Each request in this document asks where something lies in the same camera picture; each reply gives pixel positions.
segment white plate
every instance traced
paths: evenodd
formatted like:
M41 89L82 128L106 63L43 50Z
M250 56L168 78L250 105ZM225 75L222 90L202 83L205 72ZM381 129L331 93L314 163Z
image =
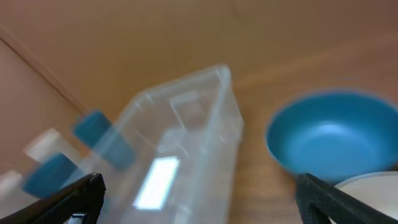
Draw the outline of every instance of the white plate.
M398 172L364 174L335 187L398 220Z

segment blue object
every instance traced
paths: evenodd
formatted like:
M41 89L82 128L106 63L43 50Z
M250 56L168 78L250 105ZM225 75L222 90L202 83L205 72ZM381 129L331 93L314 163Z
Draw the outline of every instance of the blue object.
M36 169L22 184L23 191L40 199L59 191L78 167L65 155L57 153Z
M398 112L355 92L326 92L296 101L273 119L267 147L297 175L338 182L391 168L398 161Z
M117 170L124 170L134 162L133 149L100 111L85 116L73 127L73 133Z

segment bowl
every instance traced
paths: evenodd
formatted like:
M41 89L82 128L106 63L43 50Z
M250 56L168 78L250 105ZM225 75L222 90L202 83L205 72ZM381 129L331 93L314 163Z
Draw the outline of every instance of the bowl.
M348 179L335 187L398 220L398 172L376 172Z
M398 112L384 100L328 91L293 102L267 128L270 154L289 172L339 182L398 161Z

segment table surface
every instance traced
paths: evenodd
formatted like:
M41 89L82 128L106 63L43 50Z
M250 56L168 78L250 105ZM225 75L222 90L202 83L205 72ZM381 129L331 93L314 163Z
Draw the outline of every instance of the table surface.
M302 95L331 88L354 88L398 103L397 59L398 36L387 35L234 77L244 131L229 223L301 223L295 181L266 148L264 135L270 118Z

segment clear plastic bin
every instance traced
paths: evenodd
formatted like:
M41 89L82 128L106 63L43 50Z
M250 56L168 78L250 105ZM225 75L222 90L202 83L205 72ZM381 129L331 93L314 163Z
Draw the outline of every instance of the clear plastic bin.
M103 175L98 223L225 223L243 130L230 84L221 65L141 93L64 185Z

